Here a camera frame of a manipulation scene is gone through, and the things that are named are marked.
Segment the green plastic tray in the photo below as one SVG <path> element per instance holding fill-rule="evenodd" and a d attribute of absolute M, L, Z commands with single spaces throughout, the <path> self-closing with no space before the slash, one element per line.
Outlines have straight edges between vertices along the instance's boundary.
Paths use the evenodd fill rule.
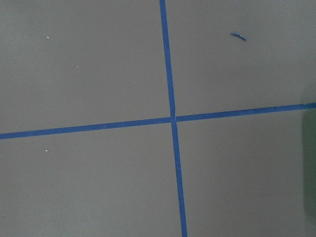
<path fill-rule="evenodd" d="M 310 105 L 302 117 L 304 211 L 316 221 L 316 107 Z"/>

